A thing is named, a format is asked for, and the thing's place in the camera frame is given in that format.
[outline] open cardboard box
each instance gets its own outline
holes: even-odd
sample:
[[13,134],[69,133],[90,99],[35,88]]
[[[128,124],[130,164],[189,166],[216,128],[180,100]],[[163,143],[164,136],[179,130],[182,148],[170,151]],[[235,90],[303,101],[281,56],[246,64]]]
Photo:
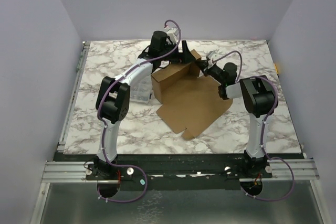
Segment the open cardboard box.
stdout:
[[[196,60],[201,56],[191,51]],[[174,133],[191,140],[200,135],[232,105],[218,95],[219,83],[200,75],[195,63],[170,64],[152,74],[154,95],[163,105],[157,114]]]

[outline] marble tabletop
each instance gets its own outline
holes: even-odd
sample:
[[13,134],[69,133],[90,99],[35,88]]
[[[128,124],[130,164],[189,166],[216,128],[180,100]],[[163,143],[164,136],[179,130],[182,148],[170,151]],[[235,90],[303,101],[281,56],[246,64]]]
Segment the marble tabletop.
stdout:
[[[135,61],[149,40],[94,41],[91,43],[81,79],[75,109],[66,138],[65,154],[95,154],[100,140],[101,124],[95,109],[101,80],[116,76]],[[223,55],[238,50],[243,55],[242,78],[265,74],[279,90],[279,105],[269,126],[267,151],[300,153],[300,145],[282,93],[280,82],[266,41],[188,41],[202,57],[215,51]],[[239,66],[239,56],[228,61]],[[148,105],[130,103],[129,112],[121,122],[118,153],[129,154],[191,154],[242,153],[248,141],[249,116],[243,99],[234,99],[232,106],[200,136],[186,141],[175,134],[156,114],[160,103],[152,97]]]

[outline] gray wall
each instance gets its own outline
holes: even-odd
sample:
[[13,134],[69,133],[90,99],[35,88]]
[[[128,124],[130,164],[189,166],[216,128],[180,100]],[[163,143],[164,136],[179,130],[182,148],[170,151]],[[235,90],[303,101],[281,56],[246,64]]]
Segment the gray wall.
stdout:
[[293,0],[269,46],[304,151],[336,223],[336,0]]
[[83,40],[144,39],[168,19],[185,39],[270,39],[292,0],[62,0]]
[[82,44],[60,0],[0,6],[0,222],[23,224],[57,145]]

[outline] clear plastic container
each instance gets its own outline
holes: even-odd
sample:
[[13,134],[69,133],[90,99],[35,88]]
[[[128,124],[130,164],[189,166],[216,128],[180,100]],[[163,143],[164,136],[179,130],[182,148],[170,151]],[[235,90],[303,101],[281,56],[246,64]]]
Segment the clear plastic container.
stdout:
[[148,104],[152,89],[152,79],[150,76],[147,76],[138,85],[131,87],[130,101]]

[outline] gray floor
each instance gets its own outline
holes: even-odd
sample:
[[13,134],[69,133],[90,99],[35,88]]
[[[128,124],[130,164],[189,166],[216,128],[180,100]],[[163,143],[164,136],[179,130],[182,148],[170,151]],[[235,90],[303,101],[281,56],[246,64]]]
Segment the gray floor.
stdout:
[[[264,197],[282,196],[288,182],[268,182]],[[132,198],[139,192],[121,192]],[[49,190],[42,223],[122,224],[217,224],[322,223],[309,181],[297,182],[294,193],[280,202],[261,202],[241,191],[149,191],[130,204],[98,200],[96,185],[53,184]]]

